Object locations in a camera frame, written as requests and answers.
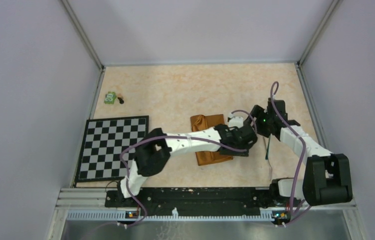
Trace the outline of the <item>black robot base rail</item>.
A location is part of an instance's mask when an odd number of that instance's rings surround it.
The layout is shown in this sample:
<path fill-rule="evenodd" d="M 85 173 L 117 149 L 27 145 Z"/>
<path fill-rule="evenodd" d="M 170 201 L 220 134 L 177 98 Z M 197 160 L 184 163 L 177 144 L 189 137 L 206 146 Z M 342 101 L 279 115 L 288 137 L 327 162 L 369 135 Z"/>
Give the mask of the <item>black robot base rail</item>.
<path fill-rule="evenodd" d="M 135 199 L 108 190 L 104 202 L 107 208 L 145 207 L 151 217 L 168 216 L 174 209 L 181 217 L 259 216 L 288 204 L 288 197 L 268 187 L 143 187 Z"/>

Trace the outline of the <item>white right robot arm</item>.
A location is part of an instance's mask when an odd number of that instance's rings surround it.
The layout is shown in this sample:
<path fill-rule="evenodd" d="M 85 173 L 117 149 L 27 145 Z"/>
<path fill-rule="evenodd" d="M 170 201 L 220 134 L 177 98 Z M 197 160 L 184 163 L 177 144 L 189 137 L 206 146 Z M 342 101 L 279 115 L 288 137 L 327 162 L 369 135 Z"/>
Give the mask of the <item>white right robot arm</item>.
<path fill-rule="evenodd" d="M 321 146 L 301 125 L 288 119 L 283 100 L 269 100 L 267 108 L 255 105 L 244 124 L 255 123 L 257 133 L 274 136 L 286 144 L 305 166 L 300 178 L 279 178 L 271 182 L 269 201 L 282 206 L 293 197 L 311 206 L 349 203 L 353 199 L 350 163 L 346 155 L 335 154 Z"/>

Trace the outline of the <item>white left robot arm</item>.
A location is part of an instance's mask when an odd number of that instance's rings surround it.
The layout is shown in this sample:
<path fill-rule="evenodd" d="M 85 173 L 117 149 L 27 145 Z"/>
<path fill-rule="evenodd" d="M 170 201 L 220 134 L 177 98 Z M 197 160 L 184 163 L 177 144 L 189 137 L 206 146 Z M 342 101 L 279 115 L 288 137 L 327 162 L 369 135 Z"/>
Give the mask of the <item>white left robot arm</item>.
<path fill-rule="evenodd" d="M 247 157 L 258 140 L 257 134 L 258 127 L 251 115 L 246 120 L 230 115 L 228 124 L 189 133 L 164 133 L 161 128 L 155 128 L 119 155 L 121 162 L 128 166 L 124 156 L 134 151 L 133 163 L 118 184 L 116 199 L 124 207 L 133 205 L 147 178 L 159 174 L 171 157 L 197 152 Z"/>

